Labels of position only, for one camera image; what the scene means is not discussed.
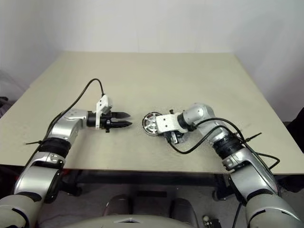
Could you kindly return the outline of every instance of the small device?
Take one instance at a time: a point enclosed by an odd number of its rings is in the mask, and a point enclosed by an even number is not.
[[[151,112],[145,115],[142,119],[142,127],[148,135],[157,136],[160,134],[156,126],[156,117],[161,115],[162,114],[158,112]]]

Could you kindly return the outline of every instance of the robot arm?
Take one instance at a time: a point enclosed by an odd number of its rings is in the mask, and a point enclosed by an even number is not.
[[[66,156],[79,130],[87,127],[105,129],[127,127],[128,121],[111,119],[129,117],[110,112],[112,103],[106,95],[97,103],[97,111],[71,109],[50,130],[16,182],[14,194],[0,199],[0,227],[35,226],[43,203],[53,202],[62,183]]]
[[[183,113],[158,115],[155,129],[168,142],[183,142],[183,135],[195,129],[206,135],[216,126],[225,126],[220,120],[199,122],[214,118],[211,107],[195,103]],[[231,132],[218,128],[207,138],[222,164],[229,171],[229,182],[237,199],[246,206],[246,218],[250,227],[303,227],[293,209],[278,196],[276,181],[259,159]]]

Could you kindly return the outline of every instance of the table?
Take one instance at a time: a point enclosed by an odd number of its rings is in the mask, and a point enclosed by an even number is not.
[[[226,173],[220,158],[204,143],[188,155],[176,153],[162,137],[144,133],[151,111],[181,112],[194,102],[212,106],[217,117],[234,122],[249,144],[281,159],[275,174],[304,173],[304,156],[273,109],[233,54],[138,54],[63,52],[0,119],[0,163],[24,165],[49,122],[66,109],[87,82],[99,78],[114,103],[112,111],[132,117],[125,129],[82,130],[65,168],[112,171]],[[100,98],[93,83],[75,108],[94,110]],[[195,144],[194,132],[182,148]],[[271,159],[265,159],[268,165]]]

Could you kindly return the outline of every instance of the white backdrop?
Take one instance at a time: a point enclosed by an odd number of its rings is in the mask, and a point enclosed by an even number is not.
[[[0,96],[18,99],[56,58],[40,0],[0,0]]]
[[[32,28],[30,32],[15,24],[9,26],[18,34],[32,37],[28,43],[34,43],[35,49],[23,48],[23,44],[16,45],[13,49],[29,59],[20,58],[8,67],[10,70],[14,68],[16,75],[21,75],[23,68],[28,71],[26,76],[18,76],[18,80],[25,85],[39,75],[37,72],[46,68],[52,59],[50,57],[55,56],[58,49],[233,52],[282,120],[292,120],[304,105],[304,2],[301,0],[17,2],[22,2],[21,5],[32,2],[25,8],[31,12],[30,8],[38,7],[39,10],[36,10],[40,12],[39,15],[37,11],[31,13],[35,20],[28,23]],[[9,13],[11,20],[16,20],[17,15],[19,17],[19,13]],[[14,37],[12,31],[7,37]],[[14,43],[24,42],[16,37],[13,39]],[[3,41],[0,39],[0,53],[1,46]],[[5,58],[0,55],[0,66],[3,66],[3,62]]]

